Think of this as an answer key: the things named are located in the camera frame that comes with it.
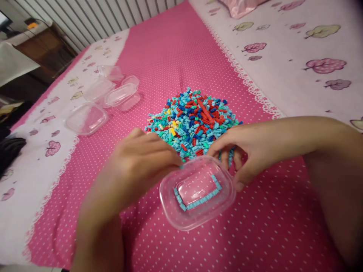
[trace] pink polka dot fabric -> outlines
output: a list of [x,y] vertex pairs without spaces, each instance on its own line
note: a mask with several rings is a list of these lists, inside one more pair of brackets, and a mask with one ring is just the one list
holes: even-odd
[[[76,150],[35,224],[31,261],[69,269],[80,204],[115,144],[143,128],[167,98],[189,86],[226,99],[245,123],[272,118],[238,76],[189,3],[130,30],[117,65],[140,79],[131,110],[110,109],[99,131],[79,137]],[[121,214],[128,271],[339,271],[343,268],[324,224],[301,158],[263,172],[235,203],[202,226],[182,232],[166,220],[159,186]]]

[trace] leaf print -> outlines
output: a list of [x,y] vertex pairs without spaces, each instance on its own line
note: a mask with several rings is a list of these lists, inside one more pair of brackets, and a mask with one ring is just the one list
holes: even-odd
[[50,104],[52,104],[52,103],[54,103],[54,102],[57,102],[59,100],[59,97],[58,96],[56,96],[56,97],[54,97],[50,102],[48,102],[48,105],[50,105]]
[[53,120],[55,118],[54,115],[44,118],[40,123],[48,123],[50,120]]
[[318,74],[329,74],[335,70],[341,70],[347,63],[343,60],[336,59],[321,59],[321,60],[310,60],[306,63],[308,68],[304,68],[305,71],[313,69]]
[[327,25],[327,26],[317,26],[313,30],[309,30],[305,37],[305,39],[313,37],[313,38],[325,38],[331,34],[337,33],[340,29],[340,25]]
[[57,136],[60,133],[60,130],[56,130],[55,132],[52,133],[52,137]]
[[348,88],[350,84],[352,84],[352,82],[350,80],[337,79],[337,80],[328,80],[327,82],[325,82],[325,84],[326,84],[326,86],[324,86],[325,88],[330,87],[333,90],[340,91],[344,88]]
[[259,60],[261,58],[262,58],[262,56],[252,56],[248,60]]
[[291,2],[289,4],[281,6],[279,11],[281,11],[281,10],[284,10],[284,11],[292,10],[292,9],[298,7],[298,6],[301,6],[304,2],[305,2],[305,0],[298,0],[298,1]]
[[360,130],[363,130],[363,117],[360,120],[351,120],[351,124]]
[[275,3],[275,4],[272,4],[272,8],[274,8],[274,7],[276,7],[276,6],[279,6],[279,5],[281,5],[282,4],[282,2],[277,2],[277,3]]
[[215,9],[211,9],[210,11],[208,11],[209,13],[214,13],[216,11],[220,10],[220,8],[215,8]]
[[270,25],[262,25],[262,26],[257,27],[256,30],[265,30],[269,27],[270,27]]
[[70,81],[68,81],[68,84],[75,83],[77,80],[78,80],[78,77],[75,77],[75,78],[71,79]]
[[14,193],[15,193],[14,188],[9,189],[5,194],[3,194],[1,201],[8,200],[9,198],[11,198],[13,196]]
[[305,25],[306,25],[306,23],[295,24],[295,25],[290,26],[290,29],[299,29]]
[[256,53],[256,52],[264,49],[266,45],[267,45],[267,43],[254,43],[254,44],[246,45],[245,50],[241,50],[241,51],[242,52],[247,51],[248,53]]
[[34,129],[34,130],[32,130],[31,132],[29,132],[29,135],[30,136],[33,136],[33,135],[35,135],[35,134],[37,134],[38,133],[38,131],[36,130],[36,129]]
[[3,177],[0,179],[1,182],[7,180],[8,178],[10,178],[13,175],[14,171],[11,169],[8,169],[5,171]]
[[78,99],[78,98],[80,98],[82,95],[83,95],[82,91],[78,91],[78,92],[76,92],[76,93],[72,96],[71,100]]
[[234,27],[234,30],[233,31],[235,31],[235,30],[237,30],[237,31],[243,31],[243,30],[246,30],[246,29],[250,28],[251,26],[253,26],[253,22],[245,22],[245,23],[242,23],[240,25],[236,25]]
[[50,141],[48,144],[49,144],[49,147],[47,147],[47,151],[45,153],[46,157],[53,156],[61,148],[61,144],[59,142]]

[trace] clear plastic box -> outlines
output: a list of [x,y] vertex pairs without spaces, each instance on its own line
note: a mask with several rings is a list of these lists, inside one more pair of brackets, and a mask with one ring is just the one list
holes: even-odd
[[138,89],[139,84],[140,84],[140,81],[139,81],[139,79],[138,79],[137,77],[135,77],[135,76],[128,76],[128,77],[126,77],[126,78],[122,81],[121,85],[126,85],[126,84],[128,84],[128,83],[133,83],[133,84],[135,84],[135,85],[136,85],[136,89]]
[[67,129],[78,135],[91,135],[109,119],[107,113],[94,103],[86,102],[74,109],[64,120]]
[[119,66],[101,65],[97,66],[97,69],[100,77],[111,81],[121,80],[124,77]]
[[85,100],[99,105],[101,108],[107,108],[105,104],[105,95],[115,88],[115,84],[109,80],[96,81],[87,91],[84,92]]
[[140,100],[137,86],[127,83],[114,89],[105,96],[105,104],[109,107],[117,107],[121,111],[131,109]]
[[[219,183],[219,192],[215,178]],[[226,210],[235,200],[233,179],[213,157],[200,156],[183,165],[183,169],[167,175],[160,184],[160,201],[170,224],[183,231],[194,229]],[[196,207],[183,210],[178,202]]]

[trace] white radiator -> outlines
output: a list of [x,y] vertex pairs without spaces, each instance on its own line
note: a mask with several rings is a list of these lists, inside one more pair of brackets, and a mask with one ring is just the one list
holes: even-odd
[[75,51],[137,25],[184,0],[8,0],[21,14],[53,21]]

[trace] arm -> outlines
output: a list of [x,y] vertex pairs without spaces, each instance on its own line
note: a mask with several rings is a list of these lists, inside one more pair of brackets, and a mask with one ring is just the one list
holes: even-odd
[[71,272],[124,271],[119,213],[182,164],[155,133],[137,128],[123,139],[81,205]]
[[[208,155],[228,167],[236,146],[234,186],[241,191],[273,164],[303,156],[311,182],[337,249],[354,266],[363,241],[363,137],[351,127],[325,117],[294,117],[242,125],[211,145]],[[242,166],[242,152],[248,160]]]

